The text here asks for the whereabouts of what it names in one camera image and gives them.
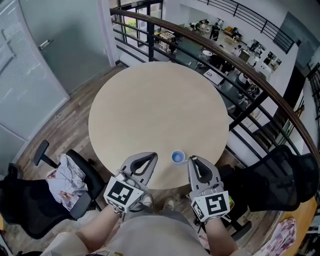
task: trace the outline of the glass wall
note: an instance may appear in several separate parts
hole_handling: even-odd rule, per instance
[[[37,46],[51,40],[41,53],[64,89],[110,69],[96,2],[92,0],[20,0]]]

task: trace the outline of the blue cup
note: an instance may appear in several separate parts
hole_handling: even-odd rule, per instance
[[[181,150],[175,150],[171,154],[171,160],[175,164],[182,164],[183,162],[185,162],[185,158],[186,158],[186,155]]]

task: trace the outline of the black mesh chair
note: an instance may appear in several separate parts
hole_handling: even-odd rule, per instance
[[[224,189],[234,201],[234,207],[227,214],[231,222],[225,219],[222,222],[226,227],[235,228],[236,232],[231,235],[235,241],[252,226],[250,221],[243,226],[237,222],[248,207],[251,212],[294,211],[317,193],[320,181],[313,155],[294,155],[286,145],[277,146],[247,168],[235,167],[234,170],[230,165],[223,165],[218,170]]]
[[[53,168],[59,164],[45,155],[49,143],[44,140],[37,149],[34,163],[37,166],[41,160]],[[40,239],[59,222],[69,219],[76,221],[88,210],[101,208],[96,198],[102,192],[105,182],[97,171],[74,150],[66,153],[85,173],[84,182],[88,191],[82,194],[71,211],[52,196],[46,180],[22,180],[5,177],[0,181],[0,213],[8,224],[20,225],[33,239]]]
[[[312,154],[297,156],[279,145],[245,169],[235,168],[251,212],[294,211],[319,187],[319,167]]]

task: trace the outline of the shoe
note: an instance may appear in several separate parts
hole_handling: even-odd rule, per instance
[[[176,204],[177,201],[173,197],[168,197],[164,202],[163,209],[174,211]]]
[[[154,198],[152,197],[151,194],[145,194],[141,203],[144,206],[147,206],[152,209],[154,206]]]

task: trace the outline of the crumpled fabric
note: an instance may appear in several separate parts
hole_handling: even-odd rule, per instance
[[[297,224],[294,218],[281,221],[271,239],[254,256],[280,256],[296,241]]]
[[[70,211],[82,194],[88,191],[87,184],[83,182],[85,177],[71,157],[62,154],[60,165],[47,173],[46,181],[54,199]]]

